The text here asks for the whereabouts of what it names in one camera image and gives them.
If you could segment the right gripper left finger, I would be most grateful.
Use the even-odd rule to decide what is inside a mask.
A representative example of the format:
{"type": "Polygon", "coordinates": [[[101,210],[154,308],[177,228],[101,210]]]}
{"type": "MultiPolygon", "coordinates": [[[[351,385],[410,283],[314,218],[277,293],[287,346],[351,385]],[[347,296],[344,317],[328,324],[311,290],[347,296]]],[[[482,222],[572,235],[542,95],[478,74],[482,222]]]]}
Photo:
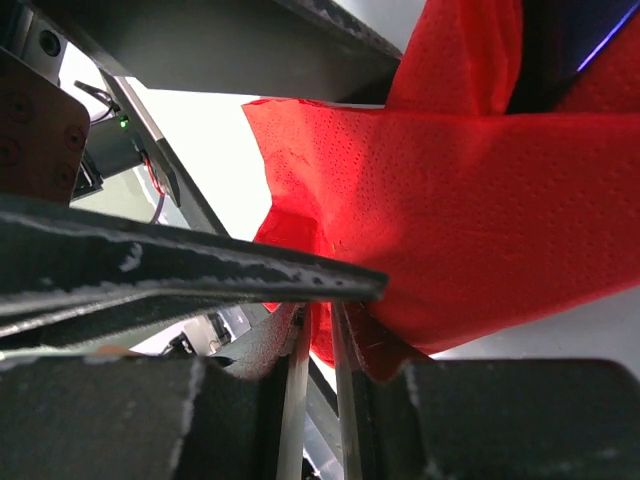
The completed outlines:
{"type": "Polygon", "coordinates": [[[309,310],[279,307],[211,357],[1,364],[5,479],[297,479],[309,310]]]}

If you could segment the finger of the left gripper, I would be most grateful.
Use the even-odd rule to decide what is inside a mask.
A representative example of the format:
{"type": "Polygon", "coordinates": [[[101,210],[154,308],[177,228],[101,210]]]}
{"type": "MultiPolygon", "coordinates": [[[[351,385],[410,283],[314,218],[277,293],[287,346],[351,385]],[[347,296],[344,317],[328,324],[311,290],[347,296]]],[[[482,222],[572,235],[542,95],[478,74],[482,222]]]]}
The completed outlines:
{"type": "Polygon", "coordinates": [[[1,345],[77,348],[225,307],[372,301],[383,273],[34,199],[1,199],[1,345]]]}
{"type": "Polygon", "coordinates": [[[381,104],[400,51],[334,1],[32,1],[150,89],[381,104]]]}

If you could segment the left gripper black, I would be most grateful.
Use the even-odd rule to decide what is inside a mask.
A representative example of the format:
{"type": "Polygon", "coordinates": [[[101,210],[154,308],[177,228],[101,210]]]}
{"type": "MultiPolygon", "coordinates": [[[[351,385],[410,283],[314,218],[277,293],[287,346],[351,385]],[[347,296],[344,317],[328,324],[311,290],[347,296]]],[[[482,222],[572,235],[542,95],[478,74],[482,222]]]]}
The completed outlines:
{"type": "Polygon", "coordinates": [[[67,41],[21,1],[1,3],[1,192],[68,204],[90,117],[59,86],[67,41]]]}

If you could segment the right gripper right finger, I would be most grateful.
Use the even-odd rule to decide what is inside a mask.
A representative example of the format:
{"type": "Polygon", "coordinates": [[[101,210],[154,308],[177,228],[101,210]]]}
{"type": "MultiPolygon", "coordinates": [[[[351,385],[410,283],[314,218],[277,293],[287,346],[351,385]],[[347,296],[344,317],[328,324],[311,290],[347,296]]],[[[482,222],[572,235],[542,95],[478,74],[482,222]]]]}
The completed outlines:
{"type": "Polygon", "coordinates": [[[332,306],[349,479],[635,479],[639,384],[605,360],[438,361],[332,306]]]}

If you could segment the red paper napkin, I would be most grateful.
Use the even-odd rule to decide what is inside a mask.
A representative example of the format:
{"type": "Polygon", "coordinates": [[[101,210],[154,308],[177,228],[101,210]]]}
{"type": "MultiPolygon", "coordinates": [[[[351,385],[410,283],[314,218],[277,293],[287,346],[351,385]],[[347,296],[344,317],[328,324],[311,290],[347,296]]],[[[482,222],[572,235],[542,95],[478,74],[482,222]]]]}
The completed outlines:
{"type": "Polygon", "coordinates": [[[548,113],[510,114],[520,1],[429,1],[381,109],[243,108],[260,243],[388,274],[368,312],[438,353],[639,283],[639,20],[548,113]]]}

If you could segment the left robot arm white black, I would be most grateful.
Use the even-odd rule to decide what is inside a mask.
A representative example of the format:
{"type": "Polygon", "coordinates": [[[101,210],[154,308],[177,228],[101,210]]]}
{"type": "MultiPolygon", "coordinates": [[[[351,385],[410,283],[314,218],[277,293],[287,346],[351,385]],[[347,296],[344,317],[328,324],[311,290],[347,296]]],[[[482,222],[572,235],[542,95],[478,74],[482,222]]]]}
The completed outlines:
{"type": "Polygon", "coordinates": [[[128,77],[158,89],[380,100],[399,50],[333,1],[1,5],[1,345],[73,348],[224,307],[375,300],[386,277],[233,240],[128,77]],[[147,165],[185,228],[73,209],[147,165]]]}

